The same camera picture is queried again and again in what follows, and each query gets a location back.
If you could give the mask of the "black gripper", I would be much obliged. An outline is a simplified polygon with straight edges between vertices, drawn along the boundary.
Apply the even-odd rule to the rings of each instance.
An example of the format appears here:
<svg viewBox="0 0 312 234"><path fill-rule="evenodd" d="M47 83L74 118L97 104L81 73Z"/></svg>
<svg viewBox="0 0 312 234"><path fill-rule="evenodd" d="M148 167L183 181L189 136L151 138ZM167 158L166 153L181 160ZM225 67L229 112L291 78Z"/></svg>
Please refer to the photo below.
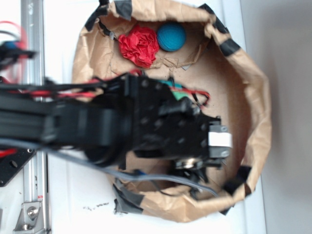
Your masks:
<svg viewBox="0 0 312 234"><path fill-rule="evenodd" d="M207 167L221 167L230 155L232 135L219 117L203 114L172 90L166 81L127 77L125 95L134 107L132 150L137 157L171 160L179 174L207 182Z"/></svg>

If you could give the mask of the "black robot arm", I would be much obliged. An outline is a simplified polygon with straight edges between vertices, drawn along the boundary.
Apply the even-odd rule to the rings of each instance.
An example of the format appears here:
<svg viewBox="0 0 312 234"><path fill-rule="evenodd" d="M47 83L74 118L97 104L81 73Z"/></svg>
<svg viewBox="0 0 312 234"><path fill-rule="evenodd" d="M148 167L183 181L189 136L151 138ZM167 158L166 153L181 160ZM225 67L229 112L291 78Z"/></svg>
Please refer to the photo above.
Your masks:
<svg viewBox="0 0 312 234"><path fill-rule="evenodd" d="M84 151L95 165L124 165L126 154L170 160L204 177L233 146L219 117L203 114L197 96L176 83L129 73L80 84L0 86L3 146Z"/></svg>

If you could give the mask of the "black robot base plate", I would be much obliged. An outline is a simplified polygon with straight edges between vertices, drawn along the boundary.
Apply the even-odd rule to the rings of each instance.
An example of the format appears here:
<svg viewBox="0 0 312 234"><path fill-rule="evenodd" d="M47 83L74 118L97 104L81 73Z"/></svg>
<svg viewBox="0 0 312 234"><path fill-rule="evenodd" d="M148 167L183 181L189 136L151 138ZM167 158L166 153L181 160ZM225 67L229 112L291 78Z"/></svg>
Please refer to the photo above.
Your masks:
<svg viewBox="0 0 312 234"><path fill-rule="evenodd" d="M13 140L35 141L42 116L35 113L37 103L31 85L12 84L0 78L0 186L5 187L33 157L29 144Z"/></svg>

